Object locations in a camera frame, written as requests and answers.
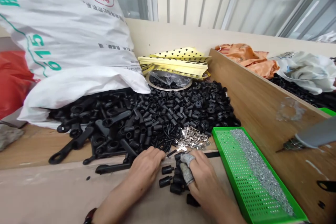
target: hand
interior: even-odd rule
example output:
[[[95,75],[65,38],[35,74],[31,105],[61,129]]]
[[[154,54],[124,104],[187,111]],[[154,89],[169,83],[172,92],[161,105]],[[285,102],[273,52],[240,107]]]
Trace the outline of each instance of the hand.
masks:
[[[153,146],[133,161],[127,177],[110,194],[93,215],[94,224],[115,224],[148,190],[166,154]]]
[[[133,191],[135,201],[153,184],[160,169],[160,163],[165,157],[166,154],[162,150],[150,146],[134,160],[124,183],[128,184]]]
[[[190,169],[195,182],[189,185],[192,196],[203,210],[218,223],[246,223],[238,206],[226,195],[209,159],[202,151],[190,152],[195,157]]]

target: clear plastic bag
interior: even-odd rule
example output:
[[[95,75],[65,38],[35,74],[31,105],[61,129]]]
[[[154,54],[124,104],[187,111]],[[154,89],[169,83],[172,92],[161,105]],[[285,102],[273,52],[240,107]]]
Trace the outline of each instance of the clear plastic bag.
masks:
[[[191,80],[190,77],[159,70],[151,71],[149,72],[149,74],[154,78],[158,79],[159,81],[163,82],[164,84],[171,85],[173,82],[175,82],[177,86],[182,88],[188,85]]]

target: perforated tray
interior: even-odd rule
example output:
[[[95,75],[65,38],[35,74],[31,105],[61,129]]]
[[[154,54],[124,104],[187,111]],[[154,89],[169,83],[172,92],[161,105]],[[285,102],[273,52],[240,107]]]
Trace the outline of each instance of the perforated tray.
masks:
[[[294,216],[288,215],[279,203],[273,199],[253,175],[245,154],[230,130],[241,129],[252,142],[267,167],[279,182],[288,202],[294,210]],[[222,158],[227,176],[236,196],[243,217],[248,223],[274,224],[307,221],[307,217],[278,175],[267,162],[243,127],[215,127],[212,130],[218,151]]]

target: wooden board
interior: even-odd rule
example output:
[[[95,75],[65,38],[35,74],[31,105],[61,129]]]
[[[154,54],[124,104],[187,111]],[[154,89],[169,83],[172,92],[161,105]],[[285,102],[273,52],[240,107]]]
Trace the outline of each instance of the wooden board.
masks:
[[[106,161],[117,164],[123,158]],[[95,174],[98,162],[102,160],[89,166],[78,162],[0,171],[0,194],[5,199],[0,202],[0,223],[82,224],[88,211],[98,207],[128,172],[98,175]],[[211,158],[210,162],[228,197],[235,201],[221,159]],[[161,165],[170,164],[175,166],[175,160],[166,159]],[[129,211],[123,223],[215,223],[201,208],[186,204],[187,191],[179,196],[170,193],[169,187],[159,188],[159,179],[165,176],[157,176],[149,192]]]
[[[336,142],[329,148],[275,153],[299,130],[329,116],[216,50],[212,49],[210,56],[213,57],[209,65],[212,79],[228,88],[235,115],[309,220],[312,223],[335,223],[336,194],[322,190],[316,181],[336,181]],[[286,97],[298,101],[306,110],[301,120],[277,120],[277,112]],[[325,209],[318,206],[319,201],[326,205]]]

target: black plastic part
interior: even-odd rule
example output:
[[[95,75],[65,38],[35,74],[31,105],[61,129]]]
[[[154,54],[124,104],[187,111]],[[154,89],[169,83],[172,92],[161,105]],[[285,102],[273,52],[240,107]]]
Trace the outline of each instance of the black plastic part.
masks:
[[[132,133],[131,132],[127,132],[125,135],[126,139],[131,139],[132,138]]]
[[[130,126],[130,127],[124,127],[124,132],[130,132],[130,131],[134,131],[134,126]]]
[[[178,161],[181,159],[181,155],[184,154],[184,152],[179,152],[175,155],[175,160]]]
[[[150,143],[151,140],[152,140],[151,136],[148,136],[148,135],[147,135],[144,145],[145,145],[145,146],[149,146],[149,145],[151,144],[151,143]]]
[[[170,189],[169,189],[169,191],[170,191],[171,193],[175,193],[175,194],[177,194],[177,195],[181,195],[183,189],[182,189],[182,186],[181,186],[180,184],[174,184],[174,183],[172,183],[172,184],[170,184]]]
[[[167,176],[159,180],[159,187],[163,188],[170,185],[170,181],[173,179],[172,176]]]
[[[119,148],[119,142],[117,141],[110,141],[106,145],[106,150],[108,152],[116,152]]]
[[[172,152],[168,153],[167,157],[169,158],[171,155],[173,155],[176,152],[177,152],[177,150],[173,150]]]
[[[177,125],[177,122],[175,121],[175,119],[174,119],[174,118],[173,118],[173,119],[171,119],[170,121],[171,121],[171,123],[172,123],[174,126],[176,126],[176,125]]]
[[[166,124],[166,122],[165,122],[161,117],[159,117],[157,120],[158,120],[159,123],[162,124],[162,125],[165,125],[165,124]]]
[[[175,175],[174,178],[173,178],[173,183],[183,185],[184,184],[184,179],[181,176],[176,176]]]
[[[208,137],[211,137],[211,133],[210,132],[208,132],[208,131],[204,131],[204,133],[203,133],[204,135],[207,135]]]
[[[144,143],[145,143],[145,137],[146,137],[145,133],[141,133],[140,134],[140,140],[139,140],[140,145],[144,145]]]
[[[168,117],[164,115],[164,116],[163,116],[163,119],[164,119],[166,125],[168,125],[168,124],[169,124],[169,119],[168,119]]]
[[[183,118],[183,115],[180,112],[177,113],[177,116],[180,117],[181,119]]]
[[[153,124],[153,121],[145,122],[145,126],[146,126],[146,127],[151,126],[152,124]]]
[[[193,127],[193,128],[197,128],[196,123],[194,123],[193,121],[190,122],[190,126]]]
[[[191,194],[187,194],[187,204],[193,207],[200,207],[201,205],[195,200]]]
[[[155,127],[158,124],[160,124],[160,122],[159,121],[155,121],[155,122],[152,123],[152,127]]]
[[[191,117],[194,118],[194,119],[198,119],[199,118],[199,116],[197,114],[195,114],[195,113],[192,114]]]
[[[173,116],[172,116],[172,114],[170,114],[170,113],[167,113],[167,118],[169,119],[169,120],[171,120],[171,119],[173,119]]]
[[[76,122],[76,123],[71,125],[71,131],[69,133],[69,136],[71,138],[76,138],[76,137],[80,136],[82,133],[83,133],[83,130],[82,130],[79,122]]]
[[[90,137],[91,145],[97,147],[105,142],[105,137],[100,135],[99,133],[95,133]]]
[[[169,111],[169,113],[170,113],[171,115],[174,114],[174,110],[173,110],[172,108],[169,108],[168,111]]]
[[[155,126],[153,127],[153,129],[154,129],[155,131],[161,130],[161,129],[162,129],[162,125],[161,125],[161,124],[155,125]]]
[[[152,120],[152,117],[146,117],[146,118],[144,118],[143,119],[143,121],[146,123],[146,122],[148,122],[148,121],[151,121]]]
[[[99,165],[96,168],[96,173],[102,175],[102,174],[106,174],[106,173],[112,173],[112,172],[117,172],[117,171],[121,171],[121,170],[126,170],[131,168],[132,164],[131,163],[123,163],[123,164],[115,164],[115,165],[107,165],[107,164],[102,164]]]
[[[153,132],[152,132],[152,127],[148,127],[147,128],[147,136],[152,136]]]
[[[170,174],[170,173],[172,173],[173,170],[174,170],[174,167],[172,167],[171,165],[164,166],[164,167],[162,167],[162,169],[161,169],[161,171],[162,171],[162,175]]]
[[[188,127],[190,125],[190,122],[188,121],[188,122],[185,122],[184,124],[183,124],[183,127]]]
[[[140,130],[136,129],[134,131],[134,140],[137,141],[139,139],[139,136],[140,136]]]
[[[52,155],[48,160],[49,164],[57,165],[67,157],[71,150],[81,149],[84,146],[85,141],[92,136],[93,131],[93,127],[86,127],[85,131],[79,137],[72,139],[59,152]]]
[[[121,145],[124,147],[125,151],[129,154],[131,157],[137,157],[138,154],[131,148],[131,146],[126,142],[125,139],[120,140]]]
[[[220,156],[219,152],[208,152],[205,155],[207,158],[217,158]]]
[[[134,140],[130,140],[129,145],[133,148],[133,149],[138,149],[140,144]]]
[[[146,111],[143,115],[144,118],[148,117],[150,115],[150,113],[148,111]]]
[[[181,169],[176,167],[175,170],[174,170],[174,175],[175,176],[180,176],[180,177],[183,176]]]

